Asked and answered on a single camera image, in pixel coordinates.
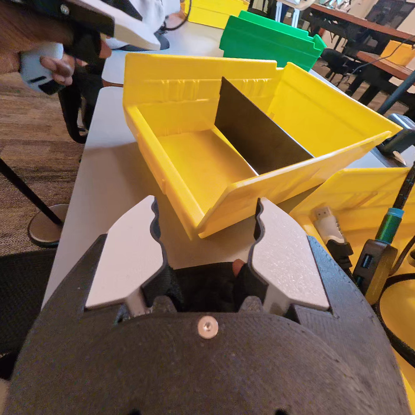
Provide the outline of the black light stand pole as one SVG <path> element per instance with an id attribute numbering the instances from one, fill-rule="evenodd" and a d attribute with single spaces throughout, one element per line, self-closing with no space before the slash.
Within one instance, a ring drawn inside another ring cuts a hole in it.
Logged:
<path id="1" fill-rule="evenodd" d="M 379 107 L 377 113 L 384 115 L 400 98 L 401 96 L 414 84 L 415 71 L 400 84 L 397 89 L 385 100 L 385 102 Z"/>

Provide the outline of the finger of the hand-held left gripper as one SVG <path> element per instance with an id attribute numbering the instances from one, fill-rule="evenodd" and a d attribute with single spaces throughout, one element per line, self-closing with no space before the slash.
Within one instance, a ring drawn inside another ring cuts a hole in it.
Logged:
<path id="1" fill-rule="evenodd" d="M 114 39 L 135 47 L 159 51 L 161 44 L 155 35 L 157 30 L 127 14 L 114 18 Z"/>

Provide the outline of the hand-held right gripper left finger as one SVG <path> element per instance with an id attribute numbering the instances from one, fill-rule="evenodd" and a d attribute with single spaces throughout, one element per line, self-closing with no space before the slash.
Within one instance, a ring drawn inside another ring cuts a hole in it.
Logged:
<path id="1" fill-rule="evenodd" d="M 167 264 L 156 235 L 157 199 L 149 195 L 108 230 L 85 307 L 125 305 L 132 317 L 148 314 L 143 287 Z"/>

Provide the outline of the yellow bin with divider slots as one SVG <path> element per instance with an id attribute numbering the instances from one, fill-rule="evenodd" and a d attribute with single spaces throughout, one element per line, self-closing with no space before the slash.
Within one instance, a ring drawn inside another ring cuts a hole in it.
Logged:
<path id="1" fill-rule="evenodd" d="M 215 127 L 225 77 L 314 158 L 258 175 Z M 190 239 L 324 183 L 402 127 L 293 63 L 129 53 L 127 125 Z"/>

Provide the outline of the green plastic bin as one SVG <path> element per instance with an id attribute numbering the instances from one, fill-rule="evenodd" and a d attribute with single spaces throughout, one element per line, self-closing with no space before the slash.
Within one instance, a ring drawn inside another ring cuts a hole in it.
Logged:
<path id="1" fill-rule="evenodd" d="M 273 60 L 282 68 L 293 63 L 308 72 L 326 44 L 318 34 L 241 11 L 229 17 L 219 48 L 225 58 Z"/>

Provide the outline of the dark grey port hub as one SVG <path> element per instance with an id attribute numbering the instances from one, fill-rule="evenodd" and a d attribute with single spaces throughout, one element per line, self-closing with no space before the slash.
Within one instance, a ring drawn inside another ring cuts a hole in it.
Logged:
<path id="1" fill-rule="evenodd" d="M 383 241 L 366 241 L 355 265 L 353 277 L 370 305 L 380 298 L 397 257 L 397 249 Z"/>

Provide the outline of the black floor stand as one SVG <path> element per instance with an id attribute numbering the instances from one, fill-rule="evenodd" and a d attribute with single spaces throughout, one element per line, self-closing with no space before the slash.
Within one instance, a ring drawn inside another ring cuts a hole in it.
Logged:
<path id="1" fill-rule="evenodd" d="M 31 219 L 27 229 L 28 237 L 32 243 L 42 248 L 57 247 L 69 204 L 47 206 L 3 159 L 0 160 L 0 172 L 38 209 L 38 213 Z"/>

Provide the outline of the white board stand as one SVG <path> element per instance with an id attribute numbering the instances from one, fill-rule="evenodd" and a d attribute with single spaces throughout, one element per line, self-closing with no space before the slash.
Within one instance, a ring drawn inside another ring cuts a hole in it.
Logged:
<path id="1" fill-rule="evenodd" d="M 282 9 L 283 5 L 286 5 L 289 8 L 293 8 L 293 16 L 291 21 L 291 26 L 296 28 L 298 25 L 298 19 L 300 15 L 300 0 L 277 0 L 276 1 L 276 16 L 275 21 L 283 22 L 282 18 Z"/>

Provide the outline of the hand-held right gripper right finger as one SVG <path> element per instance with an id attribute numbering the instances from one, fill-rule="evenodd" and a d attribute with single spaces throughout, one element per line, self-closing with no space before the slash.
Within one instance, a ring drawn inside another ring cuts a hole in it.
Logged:
<path id="1" fill-rule="evenodd" d="M 264 285 L 258 295 L 264 309 L 283 316 L 291 305 L 329 310 L 329 300 L 307 233 L 267 198 L 255 213 L 250 272 Z"/>

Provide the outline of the small yellow bin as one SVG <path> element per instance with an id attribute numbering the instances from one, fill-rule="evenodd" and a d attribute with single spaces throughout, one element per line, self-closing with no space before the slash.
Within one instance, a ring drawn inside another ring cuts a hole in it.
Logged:
<path id="1" fill-rule="evenodd" d="M 411 44 L 391 40 L 382 51 L 380 57 L 394 64 L 407 66 L 415 57 L 415 47 Z"/>

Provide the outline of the person's left hand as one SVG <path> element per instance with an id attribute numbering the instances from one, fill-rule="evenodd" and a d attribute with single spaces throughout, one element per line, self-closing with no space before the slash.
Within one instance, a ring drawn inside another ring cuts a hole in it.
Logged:
<path id="1" fill-rule="evenodd" d="M 1 1 L 0 5 L 0 72 L 1 75 L 19 72 L 20 55 L 44 42 L 58 43 L 69 48 L 62 58 L 40 56 L 42 67 L 51 72 L 54 81 L 62 86 L 72 84 L 75 62 L 86 65 L 80 58 L 80 42 L 91 35 L 94 58 L 107 58 L 111 49 L 97 33 L 79 30 L 78 25 L 57 20 L 16 3 Z"/>

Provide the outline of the wooden office desk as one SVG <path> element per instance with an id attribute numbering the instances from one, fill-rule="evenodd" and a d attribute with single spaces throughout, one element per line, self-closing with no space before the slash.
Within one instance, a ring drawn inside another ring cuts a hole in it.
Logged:
<path id="1" fill-rule="evenodd" d="M 380 55 L 391 40 L 414 45 L 414 35 L 316 3 L 304 12 L 303 20 L 309 23 L 312 35 L 324 30 L 330 37 L 327 46 L 335 51 L 344 41 L 341 54 L 350 59 L 359 51 Z"/>

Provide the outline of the black bin divider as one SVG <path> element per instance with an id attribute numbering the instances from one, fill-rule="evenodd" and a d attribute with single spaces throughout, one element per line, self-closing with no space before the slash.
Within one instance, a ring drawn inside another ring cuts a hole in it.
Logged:
<path id="1" fill-rule="evenodd" d="M 225 77 L 215 127 L 258 175 L 314 158 Z"/>

